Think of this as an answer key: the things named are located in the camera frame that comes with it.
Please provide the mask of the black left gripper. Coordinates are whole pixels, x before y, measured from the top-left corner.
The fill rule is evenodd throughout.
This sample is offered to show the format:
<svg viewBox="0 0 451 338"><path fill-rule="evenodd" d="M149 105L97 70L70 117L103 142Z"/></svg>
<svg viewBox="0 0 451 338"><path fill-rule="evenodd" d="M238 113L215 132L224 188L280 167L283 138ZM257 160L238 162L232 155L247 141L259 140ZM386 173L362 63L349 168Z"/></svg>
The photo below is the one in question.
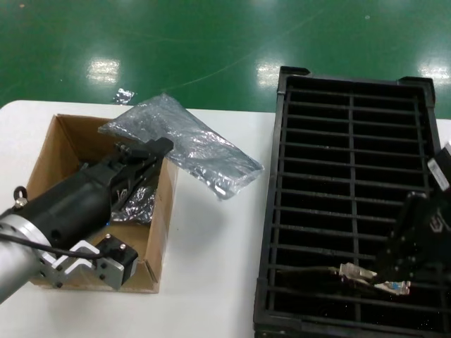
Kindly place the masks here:
<svg viewBox="0 0 451 338"><path fill-rule="evenodd" d="M117 142L115 164L98 163L59 182L16 212L50 245L68 249L103 228L139 188L156 189L163 157L173 150L165 137Z"/></svg>

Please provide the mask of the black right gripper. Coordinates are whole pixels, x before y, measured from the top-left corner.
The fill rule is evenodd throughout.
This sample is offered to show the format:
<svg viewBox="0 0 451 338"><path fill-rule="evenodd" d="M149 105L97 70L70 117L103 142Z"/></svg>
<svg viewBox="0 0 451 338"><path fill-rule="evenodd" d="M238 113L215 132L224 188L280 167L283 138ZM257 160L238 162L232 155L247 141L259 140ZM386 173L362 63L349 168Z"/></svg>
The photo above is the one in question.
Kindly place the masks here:
<svg viewBox="0 0 451 338"><path fill-rule="evenodd" d="M424 193L410 192L385 248L376 256L379 282L412 281L425 270L423 266L397 265L414 252L420 223L424 262L440 267L445 280L450 281L450 193L441 192L428 199Z"/></svg>

